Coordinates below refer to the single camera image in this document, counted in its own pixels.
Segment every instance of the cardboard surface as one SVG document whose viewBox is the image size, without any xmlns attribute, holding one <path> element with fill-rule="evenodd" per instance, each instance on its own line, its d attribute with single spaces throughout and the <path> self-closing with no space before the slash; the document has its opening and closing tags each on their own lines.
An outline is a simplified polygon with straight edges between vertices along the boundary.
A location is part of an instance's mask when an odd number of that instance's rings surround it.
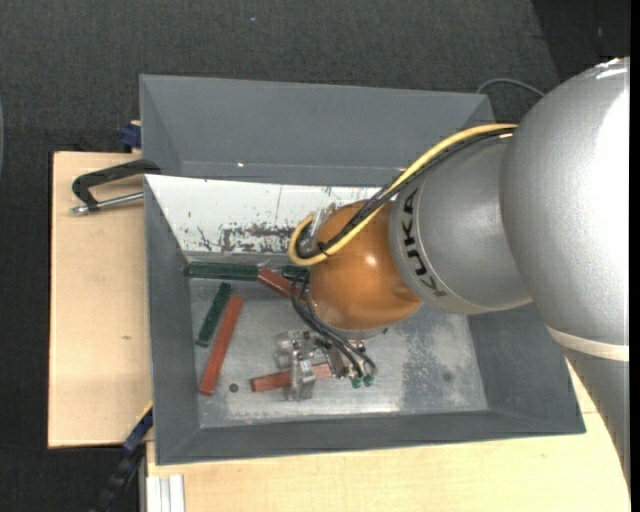
<svg viewBox="0 0 640 512">
<path fill-rule="evenodd" d="M 627 488 L 600 416 L 584 435 L 156 466 L 184 475 L 189 512 L 622 512 Z"/>
<path fill-rule="evenodd" d="M 75 177 L 140 155 L 59 152 L 51 233 L 49 446 L 121 443 L 151 400 L 142 202 L 77 216 Z M 97 187 L 107 199 L 141 190 Z"/>
</svg>

